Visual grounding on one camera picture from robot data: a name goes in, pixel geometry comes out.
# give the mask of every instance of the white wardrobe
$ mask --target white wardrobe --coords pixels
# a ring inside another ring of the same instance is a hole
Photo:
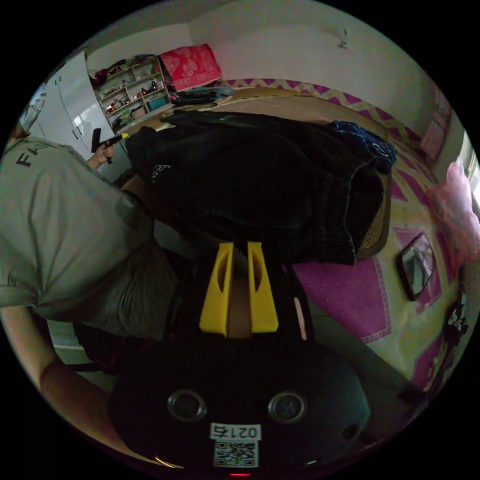
[[[33,136],[70,145],[85,160],[92,156],[94,129],[101,129],[101,142],[115,136],[90,83],[83,51],[50,78],[45,93],[43,109],[30,129]],[[131,166],[124,145],[117,143],[113,164],[102,165],[100,173],[112,182]]]

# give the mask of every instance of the yellow tool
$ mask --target yellow tool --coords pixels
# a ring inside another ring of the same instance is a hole
[[[247,250],[251,333],[276,332],[279,319],[262,244],[248,242]],[[202,332],[227,336],[233,257],[234,244],[220,244],[201,311],[199,327]]]

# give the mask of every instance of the gray t-shirt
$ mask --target gray t-shirt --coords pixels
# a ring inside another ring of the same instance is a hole
[[[177,279],[153,228],[71,147],[18,140],[0,162],[0,307],[161,338]]]

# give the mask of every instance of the qr code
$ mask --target qr code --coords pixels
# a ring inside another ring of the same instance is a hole
[[[216,441],[214,467],[258,467],[257,441]]]

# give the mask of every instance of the camera lens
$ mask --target camera lens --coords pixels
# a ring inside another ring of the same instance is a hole
[[[168,397],[167,408],[181,422],[197,422],[207,413],[202,397],[192,390],[177,390]]]
[[[275,422],[292,424],[298,422],[307,410],[307,402],[298,393],[284,391],[275,395],[268,404],[268,414]]]

